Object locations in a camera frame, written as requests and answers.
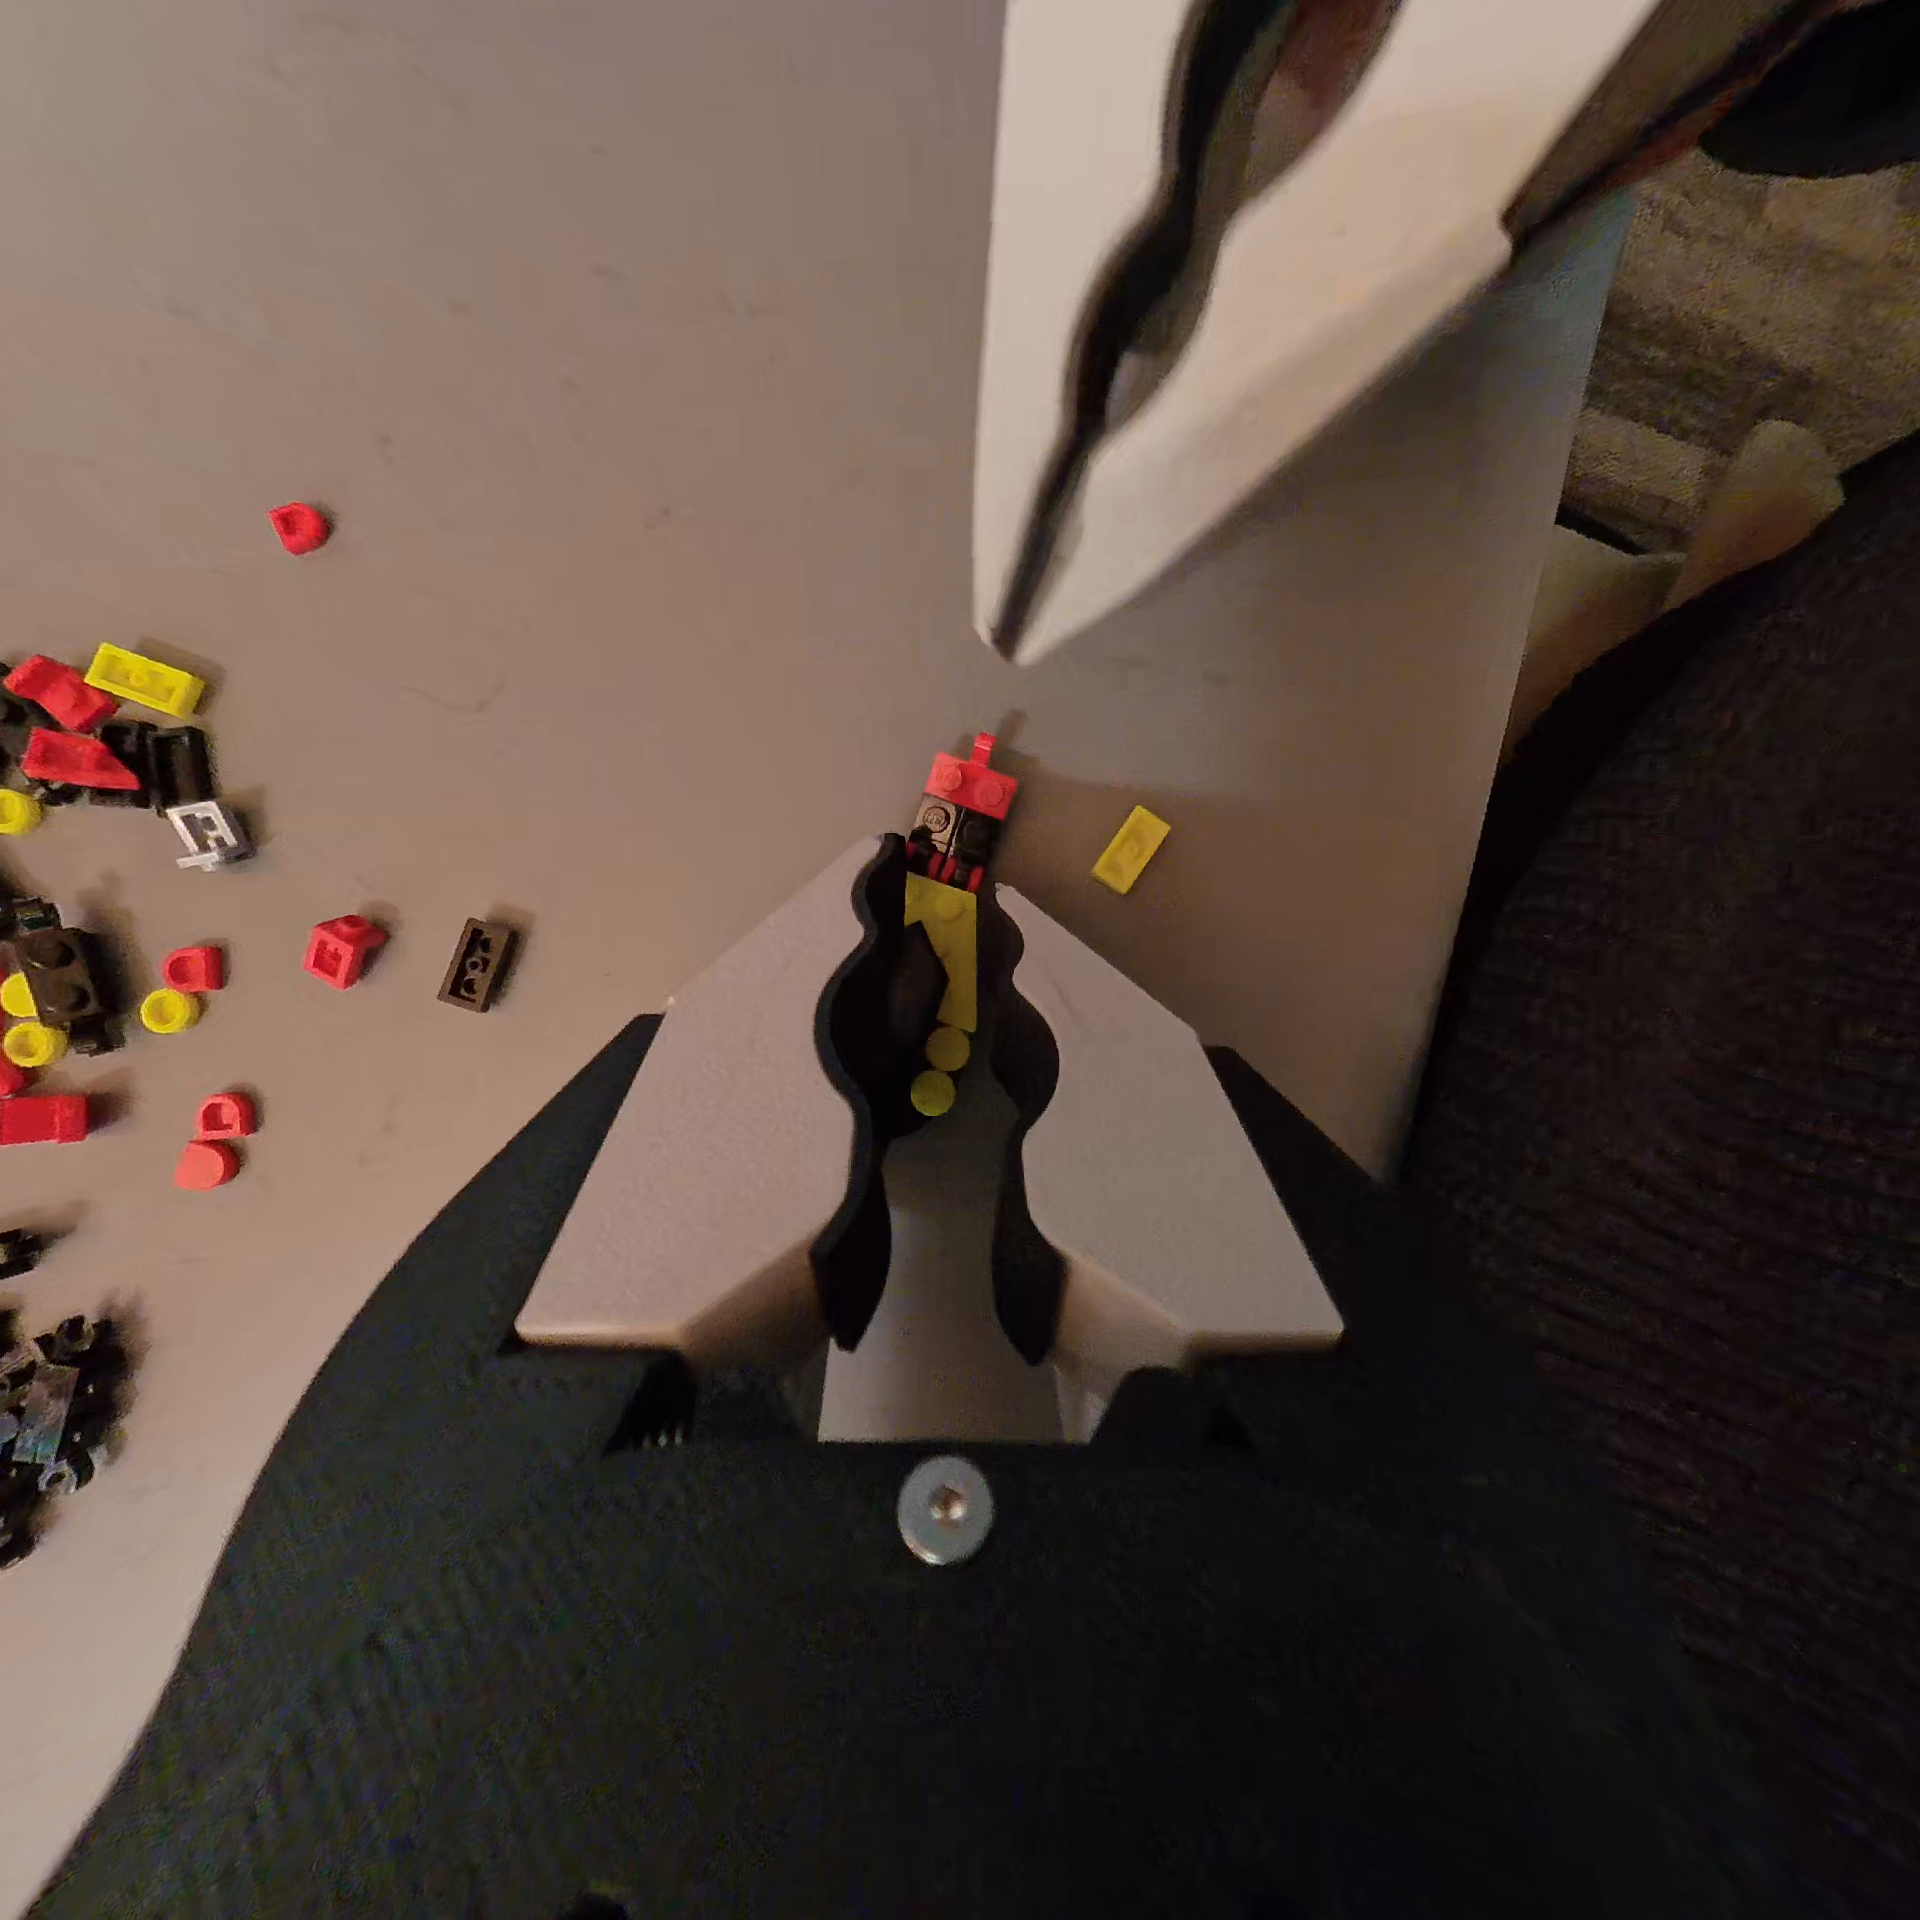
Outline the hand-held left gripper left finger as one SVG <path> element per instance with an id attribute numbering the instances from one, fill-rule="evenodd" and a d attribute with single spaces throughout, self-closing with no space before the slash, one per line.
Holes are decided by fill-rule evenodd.
<path id="1" fill-rule="evenodd" d="M 550 1348 L 849 1353 L 891 1262 L 872 1111 L 822 1005 L 899 929 L 861 836 L 664 1005 L 517 1314 Z"/>

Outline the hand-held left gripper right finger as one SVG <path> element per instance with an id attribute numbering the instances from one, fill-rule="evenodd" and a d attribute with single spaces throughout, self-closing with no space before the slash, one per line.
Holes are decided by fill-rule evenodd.
<path id="1" fill-rule="evenodd" d="M 1189 1021 L 1017 889 L 993 911 L 1014 1122 L 991 1301 L 1014 1353 L 1136 1373 L 1331 1351 L 1341 1314 Z"/>

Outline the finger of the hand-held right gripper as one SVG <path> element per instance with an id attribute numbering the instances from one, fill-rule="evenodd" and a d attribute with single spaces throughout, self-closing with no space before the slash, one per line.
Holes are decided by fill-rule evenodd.
<path id="1" fill-rule="evenodd" d="M 1006 9 L 971 510 L 1001 658 L 1051 644 L 1097 454 L 1205 302 L 1260 92 L 1260 1 Z"/>
<path id="2" fill-rule="evenodd" d="M 1152 584 L 1492 281 L 1502 212 L 1652 5 L 1261 7 L 1261 92 L 1205 302 L 1097 454 L 1053 652 Z"/>

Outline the black yellow red lego model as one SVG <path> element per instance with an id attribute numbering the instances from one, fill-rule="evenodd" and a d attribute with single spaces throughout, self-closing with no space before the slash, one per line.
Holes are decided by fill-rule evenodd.
<path id="1" fill-rule="evenodd" d="M 980 900 L 1022 784 L 996 750 L 996 733 L 977 732 L 964 753 L 934 752 L 902 842 L 902 926 L 925 936 L 944 969 L 944 991 L 907 1081 L 917 1119 L 952 1111 L 975 1047 Z"/>

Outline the pile of loose lego pieces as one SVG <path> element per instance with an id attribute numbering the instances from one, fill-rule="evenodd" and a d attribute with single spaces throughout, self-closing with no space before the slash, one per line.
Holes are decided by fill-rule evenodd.
<path id="1" fill-rule="evenodd" d="M 192 800 L 224 800 L 207 735 L 192 724 L 204 682 L 167 662 L 103 647 L 87 666 L 51 655 L 4 662 L 4 836 L 33 832 L 69 806 L 163 818 Z M 227 982 L 219 943 L 171 949 L 134 991 L 117 938 L 60 900 L 4 879 L 4 1149 L 83 1145 L 107 1125 L 101 1094 L 52 1074 L 117 1050 L 132 1024 L 189 1029 Z M 3 1566 L 41 1542 L 56 1501 L 87 1488 L 123 1421 L 132 1357 L 110 1314 L 75 1312 L 33 1332 L 4 1308 Z"/>

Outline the person's black sweater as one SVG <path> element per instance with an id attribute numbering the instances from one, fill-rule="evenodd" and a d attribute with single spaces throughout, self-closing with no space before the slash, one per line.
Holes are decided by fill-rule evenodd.
<path id="1" fill-rule="evenodd" d="M 1917 441 L 1494 782 L 1404 1184 L 1533 1351 L 1811 1914 L 1917 1914 Z"/>

